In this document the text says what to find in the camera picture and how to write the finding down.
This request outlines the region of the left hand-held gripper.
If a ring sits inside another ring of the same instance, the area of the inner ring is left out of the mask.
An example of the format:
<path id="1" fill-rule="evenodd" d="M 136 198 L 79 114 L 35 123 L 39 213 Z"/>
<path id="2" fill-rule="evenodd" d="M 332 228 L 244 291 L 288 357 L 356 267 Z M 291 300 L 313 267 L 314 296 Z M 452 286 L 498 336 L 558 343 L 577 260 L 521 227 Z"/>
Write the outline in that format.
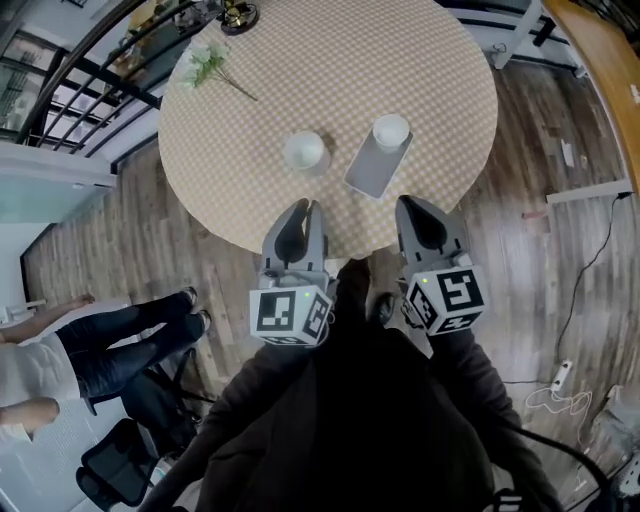
<path id="1" fill-rule="evenodd" d="M 276 219 L 262 244 L 258 288 L 249 294 L 250 334 L 282 347 L 315 348 L 333 321 L 320 203 L 306 198 Z M 290 270 L 272 270 L 290 267 Z"/>

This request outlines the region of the grey rectangular tray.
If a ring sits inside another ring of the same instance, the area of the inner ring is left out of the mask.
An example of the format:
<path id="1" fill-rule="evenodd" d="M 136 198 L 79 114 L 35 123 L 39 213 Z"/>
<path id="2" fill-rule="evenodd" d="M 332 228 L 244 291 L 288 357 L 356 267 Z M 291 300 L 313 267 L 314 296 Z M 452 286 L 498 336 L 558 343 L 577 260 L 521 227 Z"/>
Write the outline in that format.
<path id="1" fill-rule="evenodd" d="M 360 194 L 381 200 L 404 161 L 413 138 L 409 130 L 399 146 L 385 149 L 376 139 L 374 127 L 371 127 L 344 174 L 344 183 Z"/>

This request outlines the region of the white cup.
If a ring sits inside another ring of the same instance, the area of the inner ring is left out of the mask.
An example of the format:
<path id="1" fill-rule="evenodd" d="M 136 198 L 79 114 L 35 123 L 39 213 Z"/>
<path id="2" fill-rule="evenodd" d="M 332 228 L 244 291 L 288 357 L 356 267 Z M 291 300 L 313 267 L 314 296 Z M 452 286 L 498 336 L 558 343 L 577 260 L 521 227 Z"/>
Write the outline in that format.
<path id="1" fill-rule="evenodd" d="M 373 125 L 373 136 L 377 146 L 383 152 L 395 152 L 410 134 L 409 122 L 399 114 L 386 114 L 379 117 Z"/>
<path id="2" fill-rule="evenodd" d="M 315 132 L 292 134 L 283 148 L 285 167 L 298 174 L 318 177 L 330 167 L 331 155 L 324 140 Z"/>

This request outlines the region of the person's right forearm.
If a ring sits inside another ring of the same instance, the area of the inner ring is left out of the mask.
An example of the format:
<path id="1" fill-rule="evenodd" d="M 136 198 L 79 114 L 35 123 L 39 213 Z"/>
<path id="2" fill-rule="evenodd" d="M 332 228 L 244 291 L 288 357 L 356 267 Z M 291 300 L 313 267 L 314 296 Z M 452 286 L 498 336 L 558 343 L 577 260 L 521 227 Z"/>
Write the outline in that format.
<path id="1" fill-rule="evenodd" d="M 472 424 L 522 426 L 497 369 L 470 329 L 433 335 L 428 340 L 436 373 Z"/>

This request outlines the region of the person's left forearm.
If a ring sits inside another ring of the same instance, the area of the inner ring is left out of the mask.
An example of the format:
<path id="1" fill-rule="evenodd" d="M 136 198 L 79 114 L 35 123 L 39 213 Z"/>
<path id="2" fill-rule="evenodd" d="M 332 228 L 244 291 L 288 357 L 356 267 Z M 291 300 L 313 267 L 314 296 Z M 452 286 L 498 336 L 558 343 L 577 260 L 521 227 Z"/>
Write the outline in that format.
<path id="1" fill-rule="evenodd" d="M 311 360 L 312 350 L 266 344 L 247 361 L 209 410 L 201 432 L 222 443 L 268 411 Z"/>

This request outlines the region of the person's dark trouser leg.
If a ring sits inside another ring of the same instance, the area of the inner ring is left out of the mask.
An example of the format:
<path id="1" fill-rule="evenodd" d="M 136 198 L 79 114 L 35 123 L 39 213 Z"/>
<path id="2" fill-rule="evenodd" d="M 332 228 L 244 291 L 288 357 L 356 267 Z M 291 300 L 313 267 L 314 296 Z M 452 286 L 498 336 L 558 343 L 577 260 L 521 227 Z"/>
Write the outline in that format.
<path id="1" fill-rule="evenodd" d="M 348 329 L 364 325 L 371 283 L 368 259 L 350 259 L 339 271 L 337 280 L 333 326 L 336 329 Z"/>

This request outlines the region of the person's black shoe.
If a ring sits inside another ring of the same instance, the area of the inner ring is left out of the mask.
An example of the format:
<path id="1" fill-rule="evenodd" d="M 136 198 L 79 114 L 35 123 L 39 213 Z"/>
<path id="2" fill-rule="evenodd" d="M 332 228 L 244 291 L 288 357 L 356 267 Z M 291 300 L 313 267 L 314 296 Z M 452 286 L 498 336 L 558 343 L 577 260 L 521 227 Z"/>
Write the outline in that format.
<path id="1" fill-rule="evenodd" d="M 381 326 L 386 326 L 394 315 L 395 305 L 396 297 L 393 293 L 381 293 L 373 303 L 369 319 Z"/>

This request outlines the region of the white power strip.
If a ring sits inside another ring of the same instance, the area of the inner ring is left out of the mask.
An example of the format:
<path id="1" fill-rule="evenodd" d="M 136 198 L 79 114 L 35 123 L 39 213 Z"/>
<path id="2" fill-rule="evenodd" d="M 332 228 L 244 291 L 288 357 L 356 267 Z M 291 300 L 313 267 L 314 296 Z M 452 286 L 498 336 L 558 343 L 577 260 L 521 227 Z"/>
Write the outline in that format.
<path id="1" fill-rule="evenodd" d="M 573 366 L 573 362 L 570 360 L 564 360 L 560 363 L 558 370 L 555 373 L 554 378 L 550 384 L 550 390 L 552 392 L 558 392 L 563 387 L 570 371 Z"/>

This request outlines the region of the person's dark jacket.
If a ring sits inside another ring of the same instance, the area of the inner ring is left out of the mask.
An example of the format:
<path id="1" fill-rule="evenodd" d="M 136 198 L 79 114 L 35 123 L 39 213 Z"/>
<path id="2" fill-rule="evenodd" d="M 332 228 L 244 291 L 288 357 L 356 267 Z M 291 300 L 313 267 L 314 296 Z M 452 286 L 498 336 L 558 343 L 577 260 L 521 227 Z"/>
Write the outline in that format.
<path id="1" fill-rule="evenodd" d="M 484 512 L 511 478 L 523 512 L 563 512 L 517 427 L 475 426 L 398 330 L 334 332 L 275 404 L 222 443 L 201 431 L 139 512 Z"/>

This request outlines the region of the white artificial flower bunch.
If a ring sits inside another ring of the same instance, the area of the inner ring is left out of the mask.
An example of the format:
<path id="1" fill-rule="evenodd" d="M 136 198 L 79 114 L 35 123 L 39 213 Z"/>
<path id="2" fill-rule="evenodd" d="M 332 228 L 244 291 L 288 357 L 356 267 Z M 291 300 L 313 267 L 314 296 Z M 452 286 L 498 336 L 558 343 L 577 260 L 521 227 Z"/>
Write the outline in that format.
<path id="1" fill-rule="evenodd" d="M 207 80 L 224 83 L 257 102 L 258 99 L 227 71 L 226 62 L 229 56 L 230 47 L 224 43 L 191 44 L 178 62 L 178 82 L 190 89 L 199 87 Z"/>

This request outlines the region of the black metal railing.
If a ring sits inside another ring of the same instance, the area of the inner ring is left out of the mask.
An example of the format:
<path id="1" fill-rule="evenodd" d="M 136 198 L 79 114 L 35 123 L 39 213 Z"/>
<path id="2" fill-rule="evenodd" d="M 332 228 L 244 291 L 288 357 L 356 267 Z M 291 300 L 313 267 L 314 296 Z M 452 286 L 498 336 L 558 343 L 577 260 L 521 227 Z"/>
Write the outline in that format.
<path id="1" fill-rule="evenodd" d="M 195 0 L 0 0 L 0 142 L 115 160 L 154 137 Z"/>

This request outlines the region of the wooden desk white legs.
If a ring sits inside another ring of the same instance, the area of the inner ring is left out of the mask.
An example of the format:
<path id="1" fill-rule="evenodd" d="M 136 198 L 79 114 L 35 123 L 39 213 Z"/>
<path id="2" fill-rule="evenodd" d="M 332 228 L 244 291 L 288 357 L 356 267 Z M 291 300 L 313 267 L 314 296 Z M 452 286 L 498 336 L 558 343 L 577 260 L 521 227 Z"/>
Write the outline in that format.
<path id="1" fill-rule="evenodd" d="M 612 128 L 625 177 L 550 194 L 548 204 L 596 197 L 640 196 L 640 58 L 621 30 L 569 0 L 531 0 L 505 49 L 493 57 L 505 67 L 538 19 L 547 14 L 564 33 L 590 79 Z"/>

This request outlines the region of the frosted glass partition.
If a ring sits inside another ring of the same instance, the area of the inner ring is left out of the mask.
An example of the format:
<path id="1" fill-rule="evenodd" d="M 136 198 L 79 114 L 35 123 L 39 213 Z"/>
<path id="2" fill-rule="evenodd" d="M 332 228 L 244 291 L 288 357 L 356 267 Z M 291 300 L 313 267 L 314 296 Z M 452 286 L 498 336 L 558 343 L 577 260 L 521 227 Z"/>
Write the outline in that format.
<path id="1" fill-rule="evenodd" d="M 111 174 L 0 171 L 0 224 L 59 224 L 116 184 Z"/>

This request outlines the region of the black and white harness buckle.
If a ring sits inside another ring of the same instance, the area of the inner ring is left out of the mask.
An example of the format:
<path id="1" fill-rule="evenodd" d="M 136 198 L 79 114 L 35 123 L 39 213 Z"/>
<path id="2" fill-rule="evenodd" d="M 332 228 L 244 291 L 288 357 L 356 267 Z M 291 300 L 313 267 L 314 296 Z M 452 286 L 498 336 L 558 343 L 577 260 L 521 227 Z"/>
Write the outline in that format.
<path id="1" fill-rule="evenodd" d="M 512 489 L 503 488 L 494 495 L 491 512 L 521 512 L 523 498 Z"/>

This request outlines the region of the black office chair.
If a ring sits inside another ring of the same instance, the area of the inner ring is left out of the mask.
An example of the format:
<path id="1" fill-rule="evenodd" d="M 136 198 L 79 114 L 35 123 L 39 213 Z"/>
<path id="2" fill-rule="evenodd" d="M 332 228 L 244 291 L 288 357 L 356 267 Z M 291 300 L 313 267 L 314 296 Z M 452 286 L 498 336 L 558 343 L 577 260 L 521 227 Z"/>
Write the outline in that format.
<path id="1" fill-rule="evenodd" d="M 196 350 L 184 352 L 174 376 L 159 365 L 144 370 L 121 391 L 85 401 L 89 412 L 119 398 L 127 416 L 81 457 L 76 483 L 102 512 L 117 504 L 139 506 L 152 486 L 152 474 L 165 457 L 179 456 L 196 436 L 201 417 L 188 401 L 215 401 L 182 387 L 186 366 Z"/>

